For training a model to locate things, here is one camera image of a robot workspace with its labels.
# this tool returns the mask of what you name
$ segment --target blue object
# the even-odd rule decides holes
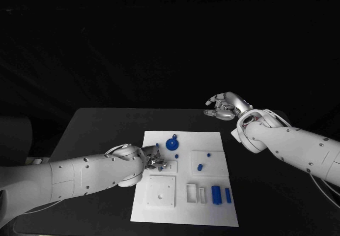
[[[226,195],[226,202],[227,202],[227,203],[232,203],[230,190],[229,190],[229,188],[224,189],[224,195]]]
[[[219,186],[211,186],[211,203],[214,205],[221,204],[220,187]]]
[[[165,146],[170,151],[174,151],[178,148],[178,141],[175,134],[171,136],[171,139],[167,140]]]

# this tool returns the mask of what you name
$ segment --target black table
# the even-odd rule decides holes
[[[141,147],[145,130],[220,132],[239,228],[129,222],[135,187],[116,186],[18,216],[14,230],[77,236],[337,235],[340,210],[308,174],[268,150],[250,153],[230,135],[234,125],[236,120],[207,117],[203,110],[82,108],[50,161],[103,153],[125,143]]]

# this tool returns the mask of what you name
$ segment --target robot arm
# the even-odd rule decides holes
[[[291,127],[269,110],[256,110],[232,92],[217,94],[206,105],[216,102],[207,116],[221,120],[239,118],[234,139],[246,149],[259,153],[269,149],[273,156],[302,171],[340,186],[340,142]]]
[[[121,145],[105,154],[38,165],[0,167],[0,228],[15,216],[47,203],[115,185],[135,185],[144,169],[165,164],[157,146]]]

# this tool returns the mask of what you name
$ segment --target black backdrop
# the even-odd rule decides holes
[[[30,155],[51,153],[80,107],[204,109],[226,91],[340,139],[334,6],[115,1],[0,15],[0,113],[30,118]]]

